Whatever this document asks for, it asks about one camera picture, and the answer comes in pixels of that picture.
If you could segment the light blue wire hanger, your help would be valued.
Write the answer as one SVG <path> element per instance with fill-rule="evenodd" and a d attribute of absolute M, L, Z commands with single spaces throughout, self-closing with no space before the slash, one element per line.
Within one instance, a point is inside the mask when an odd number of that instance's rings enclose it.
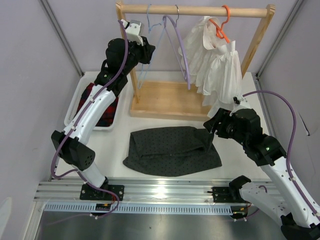
<path fill-rule="evenodd" d="M 153 30 L 154 27 L 156 27 L 156 26 L 163 26 L 163 23 L 164 23 L 164 20 L 162 20 L 161 22 L 159 22 L 159 23 L 157 23 L 157 24 L 153 24 L 152 26 L 150 26 L 149 12 L 150 12 L 150 7 L 151 7 L 151 5 L 152 5 L 152 4 L 149 4 L 149 5 L 148 5 L 147 13 L 146 13 L 146 15 L 147 15 L 147 16 L 146 16 L 146 17 L 147 17 L 147 23 L 148 23 L 148 36 L 147 36 L 146 40 L 149 39 L 150 34 L 151 34 L 151 32 L 152 32 L 152 30 Z M 152 51 L 152 53 L 150 53 L 150 50 L 151 50 L 151 48 L 152 48 L 152 47 L 151 47 L 151 44 L 148 43 L 148 44 L 146 45 L 146 48 L 147 48 L 147 56 L 150 58 L 150 60 L 149 60 L 149 63 L 148 63 L 149 66 L 147 67 L 146 70 L 144 70 L 145 64 L 144 64 L 144 63 L 141 64 L 141 71 L 140 71 L 140 74 L 139 74 L 138 79 L 137 79 L 137 88 L 138 88 L 139 90 L 142 88 L 142 86 L 143 86 L 143 84 L 144 84 L 144 82 L 145 82 L 146 75 L 147 75 L 147 73 L 148 73 L 148 71 L 149 71 L 149 69 L 150 69 L 150 65 L 152 65 L 152 62 L 153 62 L 153 60 L 154 60 L 153 54 L 154 54 L 154 52 L 157 52 L 157 48 L 158 48 L 158 46 L 159 46 L 159 44 L 160 44 L 160 41 L 161 41 L 162 37 L 163 37 L 163 33 L 161 33 L 161 35 L 160 35 L 160 37 L 159 37 L 159 39 L 158 39 L 158 41 L 157 41 L 157 44 L 156 44 L 156 46 L 154 47 L 154 50 Z"/>

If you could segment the grey dotted skirt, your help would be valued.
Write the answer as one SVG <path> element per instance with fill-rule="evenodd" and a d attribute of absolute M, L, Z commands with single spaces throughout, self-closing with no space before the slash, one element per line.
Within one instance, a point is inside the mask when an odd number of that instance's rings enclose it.
<path fill-rule="evenodd" d="M 149 128 L 131 132 L 123 164 L 136 172 L 179 177 L 222 166 L 214 136 L 192 126 Z"/>

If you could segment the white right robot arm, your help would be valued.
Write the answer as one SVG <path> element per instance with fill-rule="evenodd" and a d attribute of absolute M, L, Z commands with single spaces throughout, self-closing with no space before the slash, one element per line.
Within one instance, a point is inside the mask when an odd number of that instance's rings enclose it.
<path fill-rule="evenodd" d="M 229 183 L 228 196 L 234 202 L 242 199 L 254 204 L 272 218 L 287 240 L 318 240 L 320 238 L 320 206 L 304 187 L 297 189 L 299 179 L 290 176 L 293 168 L 279 141 L 263 133 L 261 119 L 250 108 L 236 112 L 220 108 L 204 127 L 220 138 L 239 143 L 244 153 L 272 180 L 283 200 L 269 195 L 249 178 L 240 176 Z"/>

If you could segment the purple plastic hanger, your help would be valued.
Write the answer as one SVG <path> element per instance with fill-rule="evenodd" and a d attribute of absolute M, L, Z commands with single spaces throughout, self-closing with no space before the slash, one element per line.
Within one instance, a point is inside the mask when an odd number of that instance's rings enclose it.
<path fill-rule="evenodd" d="M 191 89 L 191 77 L 190 77 L 190 72 L 189 72 L 189 67 L 188 67 L 188 58 L 187 58 L 187 54 L 186 54 L 184 41 L 183 41 L 181 34 L 180 34 L 180 31 L 178 29 L 178 19 L 180 18 L 180 9 L 179 9 L 178 5 L 176 5 L 176 4 L 175 4 L 175 7 L 176 7 L 176 12 L 177 12 L 177 18 L 175 21 L 168 14 L 163 15 L 163 17 L 162 17 L 163 30 L 166 32 L 166 35 L 169 39 L 169 42 L 173 48 L 174 54 L 178 60 L 181 73 L 183 74 L 184 80 L 187 83 L 187 89 L 190 90 Z M 174 28 L 174 31 L 175 31 L 177 39 L 178 39 L 180 51 L 176 50 L 173 46 L 173 42 L 172 42 L 171 37 L 167 31 L 167 19 L 169 19 L 169 21 L 171 22 L 171 24 Z"/>

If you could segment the white ruffled skirt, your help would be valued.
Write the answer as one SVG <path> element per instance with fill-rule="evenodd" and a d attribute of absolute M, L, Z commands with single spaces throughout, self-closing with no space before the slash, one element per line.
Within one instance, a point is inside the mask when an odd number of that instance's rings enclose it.
<path fill-rule="evenodd" d="M 210 106 L 207 114 L 212 118 L 219 108 L 233 110 L 233 97 L 242 92 L 242 72 L 236 41 L 216 37 L 219 19 L 203 16 L 183 39 L 190 73 L 190 83 L 204 96 L 202 105 Z"/>

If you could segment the orange plastic hanger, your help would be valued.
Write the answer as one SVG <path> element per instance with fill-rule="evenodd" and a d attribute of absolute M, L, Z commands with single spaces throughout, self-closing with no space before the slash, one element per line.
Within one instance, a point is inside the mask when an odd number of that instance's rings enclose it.
<path fill-rule="evenodd" d="M 223 5 L 223 8 L 225 8 L 226 10 L 226 20 L 224 22 L 221 23 L 221 25 L 218 25 L 213 18 L 210 18 L 209 21 L 215 26 L 215 32 L 216 32 L 216 37 L 221 39 L 221 40 L 225 40 L 227 44 L 230 43 L 230 40 L 228 38 L 228 36 L 226 35 L 226 33 L 224 32 L 224 25 L 227 24 L 230 20 L 230 8 L 227 5 Z"/>

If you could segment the red plaid skirt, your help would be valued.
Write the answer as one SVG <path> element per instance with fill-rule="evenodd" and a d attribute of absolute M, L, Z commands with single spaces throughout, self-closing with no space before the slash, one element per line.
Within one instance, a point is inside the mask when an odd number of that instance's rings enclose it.
<path fill-rule="evenodd" d="M 89 97 L 93 86 L 94 84 L 91 82 L 90 84 L 87 85 L 85 90 L 82 92 L 79 104 L 77 106 L 76 113 L 78 113 L 81 110 L 82 106 L 84 105 L 87 98 Z M 116 115 L 118 102 L 119 102 L 119 97 L 117 96 L 114 102 L 104 111 L 99 121 L 97 122 L 96 127 L 108 128 L 112 126 L 115 115 Z"/>

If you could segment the wooden clothes rack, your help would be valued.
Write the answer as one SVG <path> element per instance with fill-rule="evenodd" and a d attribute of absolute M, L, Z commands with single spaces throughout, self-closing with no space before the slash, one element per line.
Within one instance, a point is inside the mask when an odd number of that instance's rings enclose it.
<path fill-rule="evenodd" d="M 137 118 L 172 120 L 207 120 L 214 108 L 232 106 L 233 98 L 241 92 L 244 75 L 276 12 L 269 4 L 266 8 L 234 8 L 223 5 L 177 6 L 152 4 L 124 4 L 116 2 L 116 14 L 124 19 L 126 14 L 162 15 L 160 25 L 166 28 L 184 16 L 199 16 L 191 25 L 186 37 L 179 37 L 179 47 L 169 46 L 178 60 L 183 79 L 165 81 L 163 76 L 148 80 L 148 67 L 143 65 L 140 74 L 130 72 L 133 100 L 130 115 Z M 226 22 L 219 17 L 258 18 L 255 31 L 244 59 L 240 59 L 236 42 L 226 33 Z"/>

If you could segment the white plastic basket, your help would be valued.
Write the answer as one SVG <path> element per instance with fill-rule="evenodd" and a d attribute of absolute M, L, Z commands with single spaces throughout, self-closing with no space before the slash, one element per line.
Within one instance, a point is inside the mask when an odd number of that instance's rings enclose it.
<path fill-rule="evenodd" d="M 79 83 L 75 89 L 75 92 L 73 94 L 73 97 L 71 99 L 71 103 L 68 107 L 68 110 L 67 110 L 67 113 L 66 113 L 66 116 L 64 118 L 64 125 L 67 126 L 73 119 L 74 117 L 76 116 L 76 111 L 77 111 L 77 108 L 78 108 L 78 104 L 80 102 L 80 98 L 81 98 L 81 95 L 82 95 L 82 92 L 86 89 L 86 87 L 90 84 L 90 83 L 94 83 L 94 80 L 96 79 L 97 75 L 96 73 L 97 72 L 93 72 L 94 75 L 92 74 L 85 74 L 80 80 L 79 80 Z M 117 121 L 118 121 L 118 118 L 119 118 L 119 112 L 120 112 L 120 103 L 124 100 L 124 97 L 125 97 L 125 93 L 127 91 L 127 85 L 124 87 L 124 89 L 121 91 L 121 93 L 119 94 L 118 96 L 118 105 L 117 105 L 117 109 L 116 109 L 116 113 L 115 113 L 115 117 L 114 117 L 114 121 L 113 121 L 113 124 L 112 126 L 110 127 L 94 127 L 93 130 L 94 131 L 112 131 L 114 126 L 116 125 Z"/>

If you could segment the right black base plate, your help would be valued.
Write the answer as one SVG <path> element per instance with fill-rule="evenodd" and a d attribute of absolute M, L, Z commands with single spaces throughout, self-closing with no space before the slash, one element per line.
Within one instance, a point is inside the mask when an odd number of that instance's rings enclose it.
<path fill-rule="evenodd" d="M 215 203 L 246 203 L 240 196 L 239 190 L 231 187 L 213 186 L 207 193 L 212 195 Z"/>

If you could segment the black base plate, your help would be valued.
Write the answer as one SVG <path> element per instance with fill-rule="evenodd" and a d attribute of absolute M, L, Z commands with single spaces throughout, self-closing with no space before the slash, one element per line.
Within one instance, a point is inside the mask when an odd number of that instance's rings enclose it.
<path fill-rule="evenodd" d="M 116 194 L 120 201 L 124 198 L 125 186 L 124 185 L 108 185 L 107 190 Z M 79 196 L 80 200 L 91 200 L 91 201 L 116 201 L 117 199 L 110 193 L 100 191 L 92 188 L 88 184 L 83 184 Z"/>
<path fill-rule="evenodd" d="M 215 203 L 246 203 L 240 196 L 239 190 L 231 187 L 213 186 L 207 193 L 212 195 Z"/>

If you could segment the aluminium mounting rail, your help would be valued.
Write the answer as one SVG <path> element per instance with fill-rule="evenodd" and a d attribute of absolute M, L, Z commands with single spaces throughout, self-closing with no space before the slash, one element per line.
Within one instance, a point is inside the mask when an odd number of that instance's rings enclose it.
<path fill-rule="evenodd" d="M 120 178 L 111 177 L 111 185 L 123 185 L 122 203 L 202 205 L 212 203 L 212 187 L 227 187 L 230 180 Z M 84 181 L 78 177 L 41 181 L 35 192 L 35 202 L 78 202 Z"/>

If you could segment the left aluminium frame post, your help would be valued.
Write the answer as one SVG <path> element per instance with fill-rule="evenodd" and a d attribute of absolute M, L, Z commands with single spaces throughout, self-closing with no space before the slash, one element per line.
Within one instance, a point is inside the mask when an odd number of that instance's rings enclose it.
<path fill-rule="evenodd" d="M 77 72 L 77 74 L 79 76 L 83 76 L 84 72 L 75 56 L 74 51 L 72 50 L 72 47 L 58 21 L 58 18 L 56 17 L 55 12 L 53 11 L 50 2 L 48 0 L 39 0 L 38 1 L 39 4 L 41 5 L 45 15 L 48 18 L 49 23 L 51 24 L 54 32 L 56 33 L 59 42 L 61 43 L 67 57 L 69 58 L 69 60 L 71 61 L 75 71 Z"/>

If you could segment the aluminium frame post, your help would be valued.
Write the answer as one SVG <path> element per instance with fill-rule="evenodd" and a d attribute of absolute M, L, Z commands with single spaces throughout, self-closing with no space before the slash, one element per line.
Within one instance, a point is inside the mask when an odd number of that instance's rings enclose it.
<path fill-rule="evenodd" d="M 296 0 L 293 7 L 291 8 L 289 15 L 285 19 L 283 25 L 280 28 L 280 31 L 273 41 L 267 55 L 265 56 L 261 66 L 259 67 L 258 71 L 255 73 L 255 78 L 259 80 L 263 75 L 266 67 L 270 64 L 271 60 L 275 56 L 277 50 L 281 46 L 282 42 L 284 41 L 286 35 L 289 33 L 290 28 L 292 27 L 295 19 L 299 15 L 300 11 L 306 4 L 307 0 Z"/>
<path fill-rule="evenodd" d="M 71 61 L 75 71 L 77 72 L 77 74 L 79 76 L 83 76 L 84 72 L 75 56 L 74 51 L 72 50 L 72 47 L 58 21 L 58 18 L 56 17 L 55 12 L 53 11 L 50 2 L 48 0 L 39 0 L 38 1 L 39 4 L 41 5 L 45 15 L 48 18 L 49 23 L 51 24 L 54 32 L 56 33 L 59 42 L 61 43 L 67 57 L 69 58 L 69 60 Z"/>

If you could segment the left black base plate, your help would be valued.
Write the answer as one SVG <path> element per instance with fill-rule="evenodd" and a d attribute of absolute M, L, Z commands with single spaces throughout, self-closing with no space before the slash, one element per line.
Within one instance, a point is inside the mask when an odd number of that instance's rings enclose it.
<path fill-rule="evenodd" d="M 125 186 L 124 185 L 108 185 L 107 190 L 116 194 L 120 201 L 124 198 Z M 80 200 L 91 200 L 91 201 L 116 201 L 117 199 L 110 193 L 100 191 L 92 188 L 88 184 L 83 184 L 79 196 Z"/>

